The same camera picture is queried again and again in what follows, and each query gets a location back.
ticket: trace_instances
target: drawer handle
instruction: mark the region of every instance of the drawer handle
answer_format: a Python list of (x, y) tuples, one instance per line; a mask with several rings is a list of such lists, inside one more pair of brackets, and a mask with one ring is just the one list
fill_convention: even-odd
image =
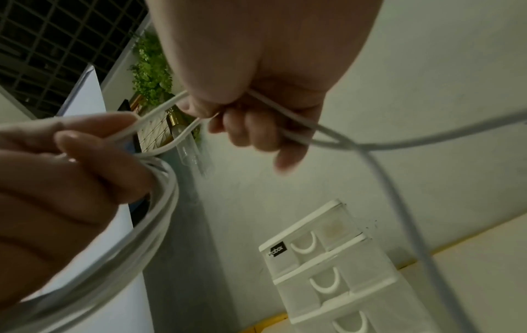
[(315, 236), (314, 232), (311, 232), (311, 237), (312, 237), (311, 245), (307, 249), (301, 249), (297, 247), (296, 245), (294, 245), (293, 243), (291, 243), (291, 249), (293, 249), (293, 251), (301, 255), (308, 255), (309, 253), (315, 250), (315, 247), (317, 247), (317, 236)]
[(340, 286), (340, 274), (336, 267), (333, 267), (333, 273), (335, 274), (335, 281), (330, 287), (320, 287), (313, 278), (309, 279), (309, 282), (315, 288), (316, 291), (318, 291), (321, 294), (332, 294), (337, 291), (337, 289)]
[(358, 312), (361, 315), (361, 321), (362, 326), (358, 331), (352, 332), (352, 331), (346, 331), (342, 328), (342, 326), (339, 325), (335, 320), (332, 322), (333, 328), (335, 328), (335, 331), (338, 333), (366, 333), (368, 331), (368, 318), (366, 318), (366, 315), (362, 312)]

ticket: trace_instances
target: white cable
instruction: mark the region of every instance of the white cable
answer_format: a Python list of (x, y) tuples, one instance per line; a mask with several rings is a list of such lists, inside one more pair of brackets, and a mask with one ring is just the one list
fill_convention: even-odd
[[(428, 253), (427, 246), (413, 221), (409, 209), (406, 207), (393, 182), (376, 159), (370, 155), (369, 151), (402, 149), (434, 144), (513, 123), (525, 122), (527, 121), (527, 110), (424, 138), (405, 140), (398, 143), (356, 144), (350, 138), (302, 118), (256, 91), (250, 90), (248, 94), (280, 112), (285, 117), (307, 128), (321, 132), (334, 139), (334, 141), (315, 140), (283, 129), (281, 133), (286, 138), (305, 145), (339, 150), (355, 150), (363, 158), (383, 187), (417, 258), (423, 263), (430, 283), (438, 292), (450, 314), (464, 333), (477, 333), (477, 329), (468, 319), (455, 294), (441, 276), (434, 260)], [(187, 96), (188, 93), (183, 92), (171, 98), (130, 127), (108, 137), (107, 140), (120, 142), (137, 133), (140, 128), (157, 114), (165, 112), (166, 109)], [(200, 123), (201, 120), (196, 119), (167, 146), (136, 154), (152, 171), (157, 180), (156, 186), (151, 193), (151, 208), (139, 225), (64, 287), (48, 295), (19, 303), (0, 313), (0, 333), (40, 332), (57, 325), (64, 318), (71, 318), (71, 316), (76, 315), (72, 320), (60, 324), (52, 331), (53, 333), (64, 332), (103, 307), (143, 270), (154, 256), (168, 230), (179, 195), (176, 175), (172, 168), (167, 163), (152, 156), (165, 153), (174, 148), (187, 135), (190, 135), (191, 131)]]

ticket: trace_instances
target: white plastic drawer unit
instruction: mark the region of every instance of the white plastic drawer unit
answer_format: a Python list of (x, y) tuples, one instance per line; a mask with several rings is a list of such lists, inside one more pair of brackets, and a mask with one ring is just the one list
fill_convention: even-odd
[(384, 252), (364, 234), (274, 280), (290, 318), (319, 309), (397, 275)]
[(290, 320), (297, 333), (439, 333), (410, 286), (396, 276)]
[(351, 216), (333, 200), (269, 239), (259, 250), (273, 279), (359, 235)]

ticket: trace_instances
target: hand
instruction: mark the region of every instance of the hand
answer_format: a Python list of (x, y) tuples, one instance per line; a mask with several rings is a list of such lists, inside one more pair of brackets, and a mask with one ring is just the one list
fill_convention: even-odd
[(143, 165), (100, 139), (135, 120), (122, 112), (0, 127), (0, 309), (43, 287), (119, 204), (151, 189)]
[(189, 114), (211, 117), (211, 133), (227, 132), (236, 146), (278, 151), (287, 171), (307, 147), (278, 129), (303, 132), (244, 96), (253, 88), (318, 122), (328, 90), (361, 50), (381, 1), (148, 0), (172, 69), (190, 92)]

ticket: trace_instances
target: leaves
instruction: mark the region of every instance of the leaves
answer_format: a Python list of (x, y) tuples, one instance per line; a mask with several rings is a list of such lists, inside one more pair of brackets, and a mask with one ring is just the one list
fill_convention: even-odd
[(138, 63), (130, 66), (133, 87), (144, 96), (143, 105), (157, 106), (172, 92), (172, 74), (158, 36), (145, 31), (133, 48)]

